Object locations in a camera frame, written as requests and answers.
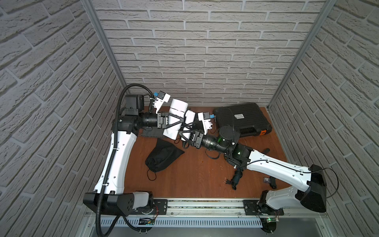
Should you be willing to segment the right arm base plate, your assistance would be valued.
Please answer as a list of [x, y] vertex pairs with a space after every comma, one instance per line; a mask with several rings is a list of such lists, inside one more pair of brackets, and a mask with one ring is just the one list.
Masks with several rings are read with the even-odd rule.
[[243, 207], [245, 211], [245, 215], [253, 216], [253, 215], [272, 215], [272, 216], [283, 216], [284, 211], [282, 208], [273, 209], [269, 207], [267, 204], [260, 203], [257, 199], [245, 199], [242, 201]]

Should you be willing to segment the grey fabric pouch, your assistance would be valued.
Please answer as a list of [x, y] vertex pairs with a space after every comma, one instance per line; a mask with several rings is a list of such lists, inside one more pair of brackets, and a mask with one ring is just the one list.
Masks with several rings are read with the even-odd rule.
[[148, 137], [148, 138], [165, 138], [163, 135], [164, 130], [163, 129], [158, 129], [156, 127], [153, 127], [151, 130], [144, 129], [141, 133], [142, 137]]

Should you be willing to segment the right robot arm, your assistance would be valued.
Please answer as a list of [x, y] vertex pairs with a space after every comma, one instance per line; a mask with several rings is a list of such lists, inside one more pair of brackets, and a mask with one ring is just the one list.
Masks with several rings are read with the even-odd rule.
[[180, 130], [179, 135], [190, 146], [224, 154], [237, 171], [256, 171], [290, 184], [289, 188], [263, 191], [257, 203], [259, 211], [270, 213], [284, 207], [303, 206], [314, 212], [326, 212], [328, 195], [324, 168], [290, 164], [240, 144], [240, 134], [231, 126], [223, 126], [217, 137], [203, 130], [186, 128]]

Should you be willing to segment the black printed drawstring pouch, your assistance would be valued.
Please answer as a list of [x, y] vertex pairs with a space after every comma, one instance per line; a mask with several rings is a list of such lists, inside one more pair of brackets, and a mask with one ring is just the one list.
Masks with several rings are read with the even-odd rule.
[[148, 179], [150, 181], [155, 181], [157, 178], [157, 172], [168, 168], [184, 153], [183, 150], [177, 148], [174, 144], [158, 138], [155, 148], [145, 160], [145, 165], [148, 167]]

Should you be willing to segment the white hair dryer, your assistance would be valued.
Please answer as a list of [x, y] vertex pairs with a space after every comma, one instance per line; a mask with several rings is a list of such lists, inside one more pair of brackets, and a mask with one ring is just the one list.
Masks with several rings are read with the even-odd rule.
[[183, 124], [187, 125], [194, 121], [195, 112], [188, 110], [188, 103], [173, 99], [167, 116], [167, 125], [163, 135], [176, 140]]

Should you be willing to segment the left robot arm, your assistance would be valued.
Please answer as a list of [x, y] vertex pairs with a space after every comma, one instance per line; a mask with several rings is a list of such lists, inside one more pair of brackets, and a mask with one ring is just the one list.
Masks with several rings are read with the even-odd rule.
[[140, 129], [157, 127], [170, 139], [176, 139], [185, 120], [186, 102], [173, 99], [170, 111], [159, 112], [162, 104], [170, 100], [164, 92], [152, 93], [146, 86], [130, 84], [121, 92], [112, 126], [109, 154], [94, 191], [85, 193], [83, 203], [95, 212], [95, 227], [99, 237], [110, 235], [119, 218], [125, 219], [134, 210], [143, 213], [159, 210], [151, 192], [124, 192], [124, 179], [129, 157]]

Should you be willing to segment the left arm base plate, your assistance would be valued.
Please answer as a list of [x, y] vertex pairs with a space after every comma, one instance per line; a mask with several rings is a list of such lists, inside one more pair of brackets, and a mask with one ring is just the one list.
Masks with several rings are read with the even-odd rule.
[[139, 207], [132, 210], [130, 215], [166, 215], [168, 208], [168, 199], [154, 199], [153, 207]]

